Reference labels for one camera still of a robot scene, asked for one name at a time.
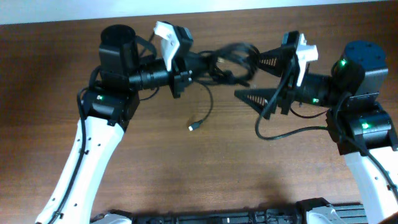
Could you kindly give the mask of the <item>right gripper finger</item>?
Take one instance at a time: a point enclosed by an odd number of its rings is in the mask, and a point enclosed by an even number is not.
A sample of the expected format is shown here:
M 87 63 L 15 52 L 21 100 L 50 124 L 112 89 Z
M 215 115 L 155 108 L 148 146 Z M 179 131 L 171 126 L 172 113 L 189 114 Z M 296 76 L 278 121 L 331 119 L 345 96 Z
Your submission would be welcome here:
M 258 68 L 276 77 L 292 75 L 295 67 L 295 49 L 279 47 L 259 55 Z
M 278 97 L 276 88 L 235 90 L 234 96 L 250 106 L 258 114 L 261 114 L 270 105 L 263 116 L 267 120 L 276 111 Z

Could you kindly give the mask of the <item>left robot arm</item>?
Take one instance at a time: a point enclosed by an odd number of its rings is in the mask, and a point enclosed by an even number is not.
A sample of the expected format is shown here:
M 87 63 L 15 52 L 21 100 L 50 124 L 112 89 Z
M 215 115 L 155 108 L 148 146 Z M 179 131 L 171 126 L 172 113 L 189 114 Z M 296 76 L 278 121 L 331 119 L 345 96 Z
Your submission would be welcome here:
M 161 39 L 160 49 L 126 25 L 101 32 L 100 64 L 76 96 L 80 119 L 75 141 L 37 223 L 89 223 L 106 166 L 141 102 L 139 92 L 168 86 L 179 98 L 208 70 L 205 58 L 191 52 L 187 28 L 159 21 L 154 34 Z

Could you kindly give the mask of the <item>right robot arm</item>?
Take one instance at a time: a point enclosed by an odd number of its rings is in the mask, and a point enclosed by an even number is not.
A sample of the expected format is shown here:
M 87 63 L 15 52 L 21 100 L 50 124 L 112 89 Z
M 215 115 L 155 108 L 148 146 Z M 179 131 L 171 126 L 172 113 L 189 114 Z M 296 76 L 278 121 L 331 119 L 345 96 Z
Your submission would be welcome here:
M 326 127 L 357 183 L 369 223 L 397 217 L 397 133 L 377 101 L 388 68 L 383 49 L 357 40 L 346 45 L 330 75 L 308 71 L 318 49 L 305 41 L 261 55 L 263 71 L 280 78 L 274 89 L 237 90 L 235 96 L 269 119 L 292 103 L 326 109 Z

